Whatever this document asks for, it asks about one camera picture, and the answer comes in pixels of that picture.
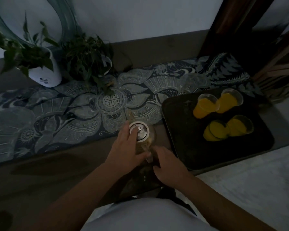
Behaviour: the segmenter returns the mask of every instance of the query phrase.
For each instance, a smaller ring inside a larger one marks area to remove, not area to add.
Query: forearm
[[[120,177],[109,165],[100,165],[45,210],[28,230],[80,230],[101,198]]]
[[[211,226],[220,231],[274,231],[196,177],[186,178],[177,189],[192,201]]]

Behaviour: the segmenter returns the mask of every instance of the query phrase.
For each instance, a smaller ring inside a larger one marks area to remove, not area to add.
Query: blue and white tablecloth
[[[81,81],[0,93],[0,162],[115,136],[128,110],[136,119],[156,124],[163,118],[161,105],[168,97],[223,86],[252,97],[262,95],[226,53],[109,74],[103,79],[113,82],[114,95],[98,94],[96,86],[88,90]]]

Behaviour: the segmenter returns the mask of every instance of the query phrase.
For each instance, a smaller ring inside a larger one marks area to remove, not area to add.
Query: left hand
[[[126,121],[105,161],[105,164],[116,170],[120,176],[131,172],[151,155],[150,152],[136,155],[136,140],[137,128],[134,128],[129,134],[129,121]]]

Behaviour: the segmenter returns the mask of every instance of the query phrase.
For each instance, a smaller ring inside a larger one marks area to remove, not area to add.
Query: hand
[[[131,172],[151,155],[150,152],[136,155],[136,140],[137,128],[134,128],[129,134],[129,121],[126,121],[105,161],[105,164],[117,170],[120,176]]]
[[[153,166],[156,177],[165,185],[178,189],[180,183],[193,175],[187,170],[185,165],[165,147],[154,146],[158,155],[160,168]]]

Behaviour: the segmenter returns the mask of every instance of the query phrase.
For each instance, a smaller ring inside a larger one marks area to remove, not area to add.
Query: green plant
[[[54,71],[50,53],[42,48],[42,43],[48,42],[57,47],[59,47],[59,45],[50,38],[45,23],[42,21],[40,21],[40,23],[42,25],[42,31],[31,37],[28,32],[27,15],[25,14],[23,31],[24,38],[28,44],[20,43],[18,40],[7,39],[0,32],[0,48],[5,50],[4,66],[1,73],[7,72],[14,67],[19,68],[27,77],[29,76],[29,69],[36,67],[43,68],[43,66],[45,66]]]
[[[111,95],[110,84],[104,84],[99,76],[103,76],[109,67],[104,67],[102,55],[112,59],[113,51],[110,44],[104,44],[99,36],[86,37],[83,33],[62,46],[62,61],[70,76],[75,80],[83,80],[87,85],[96,84],[98,90]]]

